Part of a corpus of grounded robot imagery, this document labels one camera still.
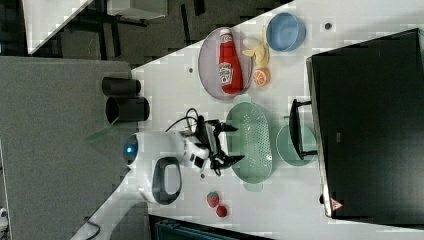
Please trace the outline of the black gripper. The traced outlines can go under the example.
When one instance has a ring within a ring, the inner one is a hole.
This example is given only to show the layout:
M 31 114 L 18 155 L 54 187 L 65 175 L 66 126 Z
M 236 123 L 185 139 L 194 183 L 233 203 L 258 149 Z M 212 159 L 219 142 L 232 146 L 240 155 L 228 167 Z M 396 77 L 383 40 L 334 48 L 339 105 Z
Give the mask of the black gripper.
M 236 127 L 220 123 L 218 120 L 206 120 L 202 115 L 197 118 L 195 136 L 203 146 L 209 149 L 210 168 L 216 174 L 221 173 L 220 168 L 229 168 L 244 158 L 244 155 L 223 156 L 219 134 L 235 131 L 237 131 Z

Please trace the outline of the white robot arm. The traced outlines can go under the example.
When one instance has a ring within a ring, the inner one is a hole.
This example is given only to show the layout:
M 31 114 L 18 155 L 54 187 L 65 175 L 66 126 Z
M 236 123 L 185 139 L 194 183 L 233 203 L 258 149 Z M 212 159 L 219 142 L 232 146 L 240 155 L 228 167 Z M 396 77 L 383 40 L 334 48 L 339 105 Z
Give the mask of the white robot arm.
M 119 186 L 87 218 L 70 240 L 110 240 L 116 226 L 135 205 L 169 205 L 183 186 L 181 168 L 197 173 L 210 167 L 216 175 L 243 159 L 221 148 L 219 135 L 236 127 L 199 116 L 186 130 L 141 131 L 125 142 L 123 157 L 129 168 Z

